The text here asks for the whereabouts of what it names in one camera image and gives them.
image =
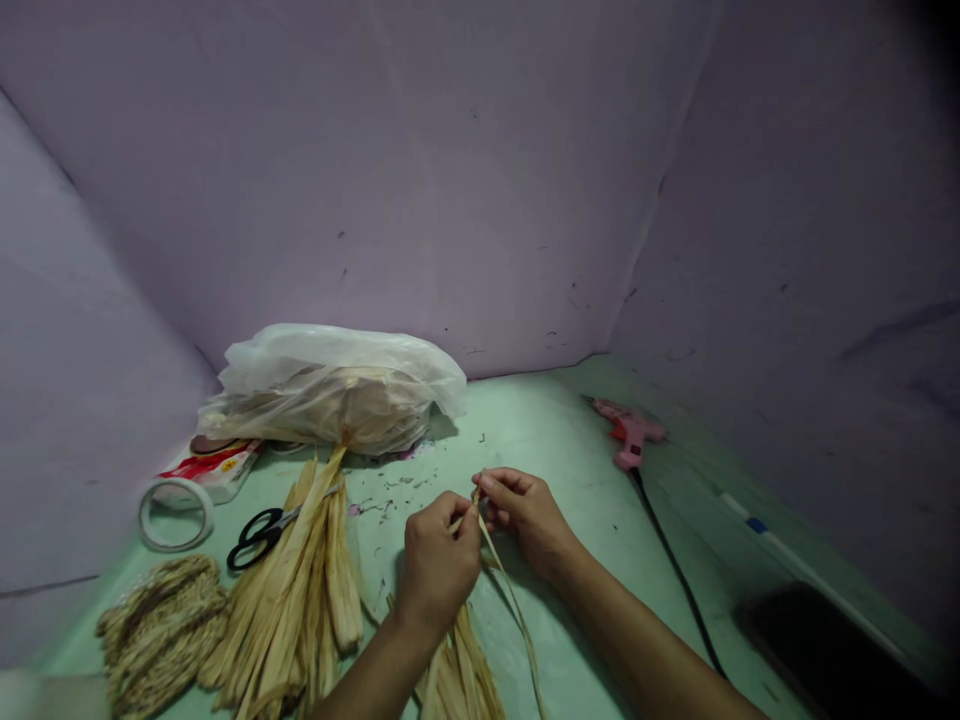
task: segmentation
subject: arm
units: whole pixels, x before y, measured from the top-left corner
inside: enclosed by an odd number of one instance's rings
[[[488,527],[513,534],[644,718],[762,718],[654,613],[598,563],[540,478],[510,468],[474,476],[490,498]]]
[[[456,537],[450,525],[464,522]],[[445,492],[407,520],[396,608],[314,718],[398,718],[480,575],[477,509]]]

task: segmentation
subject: bundle of corn husks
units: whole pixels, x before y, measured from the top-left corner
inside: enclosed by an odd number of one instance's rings
[[[215,709],[236,717],[306,717],[339,679],[340,655],[363,638],[360,596],[344,532],[346,487],[337,447],[317,475],[307,462],[290,489],[284,510],[302,505],[280,542],[246,570],[231,591],[233,609],[223,641],[198,676],[219,688]]]
[[[449,417],[464,412],[463,371],[409,335],[270,325],[226,358],[223,392],[200,409],[197,433],[213,439],[343,444],[382,455],[427,431],[433,403]]]
[[[506,714],[493,673],[470,625],[464,605],[417,683],[424,720],[503,720]]]

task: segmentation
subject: hand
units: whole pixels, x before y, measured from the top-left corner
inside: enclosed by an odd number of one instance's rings
[[[487,528],[513,535],[534,571],[555,584],[571,554],[584,549],[547,483],[513,468],[484,470],[473,482],[489,498]]]
[[[450,525],[463,517],[455,536]],[[449,490],[407,520],[397,618],[437,642],[450,629],[480,575],[480,516]]]

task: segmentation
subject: black object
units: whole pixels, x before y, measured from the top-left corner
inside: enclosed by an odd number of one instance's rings
[[[670,543],[667,542],[667,536],[663,533],[663,528],[660,527],[660,521],[657,520],[657,514],[653,511],[653,505],[650,504],[650,498],[647,497],[647,491],[643,487],[643,476],[640,475],[640,470],[637,468],[630,468],[630,474],[633,476],[634,481],[637,483],[637,488],[640,490],[640,500],[643,502],[643,508],[647,511],[647,516],[650,518],[650,522],[653,523],[653,529],[657,531],[657,537],[660,538],[660,544],[663,545],[663,549],[667,552],[667,557],[670,558],[670,564],[673,565],[673,571],[677,574],[677,579],[680,581],[680,585],[683,587],[683,593],[687,596],[687,603],[690,605],[690,611],[693,613],[693,619],[697,621],[697,629],[700,630],[700,637],[703,638],[703,644],[707,648],[707,655],[710,656],[710,662],[713,664],[714,670],[717,671],[717,674],[722,677],[724,680],[729,680],[727,674],[723,671],[723,666],[720,665],[720,658],[717,657],[717,651],[713,649],[713,642],[710,640],[710,633],[707,632],[707,625],[703,622],[703,615],[700,614],[700,606],[697,605],[697,600],[693,597],[693,590],[690,589],[690,583],[687,582],[686,576],[683,574],[683,570],[680,569],[680,563],[677,562],[677,558],[673,554],[673,550],[670,549]]]
[[[300,513],[300,508],[285,513],[280,508],[267,508],[263,512],[257,513],[253,519],[243,526],[240,532],[240,539],[236,547],[227,555],[227,567],[233,572],[246,570],[251,565],[260,562],[273,547],[280,542],[280,535],[283,529]],[[266,518],[267,524],[262,528],[253,531],[260,522]],[[237,562],[237,556],[246,552],[254,545],[262,543],[261,547],[254,552],[248,560]]]
[[[738,609],[736,619],[820,717],[948,717],[944,700],[810,585],[788,585]]]

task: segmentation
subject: black scissors handle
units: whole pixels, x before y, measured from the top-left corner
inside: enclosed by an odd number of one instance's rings
[[[254,515],[253,519],[243,526],[237,546],[227,555],[227,567],[233,572],[240,572],[260,562],[268,552],[273,550],[273,546],[280,542],[280,535],[283,532],[283,528],[279,527],[277,523],[280,522],[280,518],[282,517],[283,510],[280,508],[268,508]],[[267,524],[251,534],[253,528],[262,522],[264,518],[268,518]],[[237,562],[237,555],[258,543],[261,543],[259,550],[253,552],[250,558]]]

